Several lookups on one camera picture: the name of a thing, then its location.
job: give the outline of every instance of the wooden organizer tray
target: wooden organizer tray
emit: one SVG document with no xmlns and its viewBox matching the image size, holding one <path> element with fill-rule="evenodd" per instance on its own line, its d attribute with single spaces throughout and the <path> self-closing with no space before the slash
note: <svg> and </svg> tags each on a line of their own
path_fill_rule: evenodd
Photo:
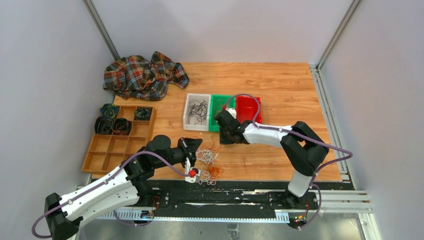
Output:
<svg viewBox="0 0 424 240">
<path fill-rule="evenodd" d="M 137 108 L 151 108 L 150 120 L 136 121 L 134 111 Z M 156 119 L 155 107 L 120 106 L 117 118 L 125 118 L 132 122 L 129 135 L 100 135 L 95 133 L 82 164 L 81 170 L 84 173 L 105 175 L 152 139 Z"/>
</svg>

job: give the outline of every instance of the plaid shirt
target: plaid shirt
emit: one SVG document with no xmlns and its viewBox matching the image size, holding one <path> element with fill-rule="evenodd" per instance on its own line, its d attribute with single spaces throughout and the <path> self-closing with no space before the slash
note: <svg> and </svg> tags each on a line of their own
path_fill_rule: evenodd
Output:
<svg viewBox="0 0 424 240">
<path fill-rule="evenodd" d="M 106 67 L 103 89 L 114 91 L 124 99 L 160 101 L 167 94 L 168 83 L 185 89 L 189 77 L 181 63 L 155 51 L 150 63 L 144 57 L 134 55 Z"/>
</svg>

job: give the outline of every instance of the wooden table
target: wooden table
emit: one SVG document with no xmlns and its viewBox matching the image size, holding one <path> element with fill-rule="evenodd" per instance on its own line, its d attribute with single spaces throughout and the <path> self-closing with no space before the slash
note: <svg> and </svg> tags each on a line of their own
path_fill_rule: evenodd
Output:
<svg viewBox="0 0 424 240">
<path fill-rule="evenodd" d="M 326 143 L 330 143 L 326 123 L 307 63 L 228 63 L 187 62 L 182 64 L 190 82 L 186 89 L 169 85 L 167 95 L 158 102 L 116 97 L 119 106 L 155 106 L 153 136 L 171 138 L 172 147 L 180 137 L 199 137 L 202 147 L 219 147 L 219 133 L 183 130 L 183 111 L 187 93 L 235 95 L 248 93 L 261 99 L 262 123 L 293 125 L 307 123 Z M 293 167 L 282 149 L 262 144 L 221 145 L 214 153 L 224 168 L 218 180 L 289 181 Z M 325 162 L 333 160 L 331 150 Z M 156 169 L 153 179 L 181 179 L 170 168 Z M 336 164 L 325 167 L 318 181 L 341 181 Z"/>
</svg>

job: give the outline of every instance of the plastic bin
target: plastic bin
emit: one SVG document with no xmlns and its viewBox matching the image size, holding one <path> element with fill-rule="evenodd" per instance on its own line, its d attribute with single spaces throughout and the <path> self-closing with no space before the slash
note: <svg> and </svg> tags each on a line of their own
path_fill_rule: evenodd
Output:
<svg viewBox="0 0 424 240">
<path fill-rule="evenodd" d="M 203 102 L 207 104 L 207 107 L 204 110 L 205 112 L 199 112 L 196 115 L 190 115 L 191 106 L 199 105 Z M 209 130 L 209 118 L 211 109 L 210 104 L 210 94 L 187 93 L 187 98 L 185 99 L 184 114 L 182 116 L 182 126 L 184 130 L 207 132 Z"/>
<path fill-rule="evenodd" d="M 256 97 L 256 99 L 261 103 L 261 98 Z M 235 98 L 235 111 L 237 112 L 237 120 L 240 123 L 243 123 L 245 120 L 253 120 L 256 112 L 258 111 L 258 104 L 249 96 L 237 96 Z M 262 114 L 259 112 L 259 115 L 256 118 L 256 122 L 262 123 Z"/>
<path fill-rule="evenodd" d="M 217 121 L 215 121 L 214 117 L 219 112 L 221 112 L 223 105 L 225 102 L 231 98 L 232 95 L 218 95 L 212 94 L 211 104 L 210 104 L 210 115 L 209 115 L 209 132 L 219 132 L 220 126 Z M 235 108 L 236 107 L 236 98 L 233 98 L 226 106 L 227 108 Z"/>
</svg>

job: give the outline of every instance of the tangled white cord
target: tangled white cord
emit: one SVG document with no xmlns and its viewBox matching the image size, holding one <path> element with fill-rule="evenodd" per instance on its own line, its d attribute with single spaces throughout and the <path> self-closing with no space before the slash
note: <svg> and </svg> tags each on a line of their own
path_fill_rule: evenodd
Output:
<svg viewBox="0 0 424 240">
<path fill-rule="evenodd" d="M 212 153 L 212 150 L 203 148 L 203 149 L 197 149 L 196 151 L 196 157 L 198 160 L 204 162 L 200 167 L 201 173 L 200 173 L 200 179 L 199 184 L 202 185 L 203 183 L 206 183 L 207 185 L 215 185 L 217 184 L 217 180 L 211 176 L 211 173 L 208 171 L 208 165 L 212 163 L 212 166 L 215 167 L 216 163 L 214 159 L 218 156 L 218 153 L 215 155 Z"/>
</svg>

